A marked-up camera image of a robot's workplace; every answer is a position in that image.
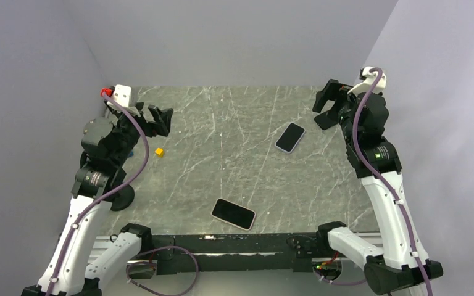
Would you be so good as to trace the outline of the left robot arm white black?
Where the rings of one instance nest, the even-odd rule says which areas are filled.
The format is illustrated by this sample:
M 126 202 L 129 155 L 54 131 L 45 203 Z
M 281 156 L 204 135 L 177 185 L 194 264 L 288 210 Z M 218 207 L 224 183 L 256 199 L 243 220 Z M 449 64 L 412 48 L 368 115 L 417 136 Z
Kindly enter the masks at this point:
M 102 295 L 129 259 L 151 254 L 151 229 L 129 223 L 106 251 L 89 259 L 107 214 L 126 209 L 135 198 L 134 189 L 124 181 L 123 165 L 130 152 L 139 139 L 168 136 L 173 109 L 140 102 L 132 118 L 117 110 L 113 114 L 117 121 L 99 117 L 85 125 L 64 230 L 45 272 L 22 295 Z

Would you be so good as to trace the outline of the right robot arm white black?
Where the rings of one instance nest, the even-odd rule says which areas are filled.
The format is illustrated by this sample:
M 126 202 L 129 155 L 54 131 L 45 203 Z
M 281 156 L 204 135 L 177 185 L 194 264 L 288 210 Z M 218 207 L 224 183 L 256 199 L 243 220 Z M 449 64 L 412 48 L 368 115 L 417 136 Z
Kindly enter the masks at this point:
M 377 247 L 335 221 L 318 227 L 316 249 L 323 256 L 338 252 L 364 272 L 364 281 L 377 295 L 408 290 L 431 295 L 431 281 L 443 275 L 417 235 L 406 203 L 402 165 L 396 148 L 384 137 L 386 101 L 376 90 L 362 102 L 363 92 L 329 80 L 317 93 L 315 122 L 327 130 L 340 126 L 347 159 L 365 188 L 382 240 Z

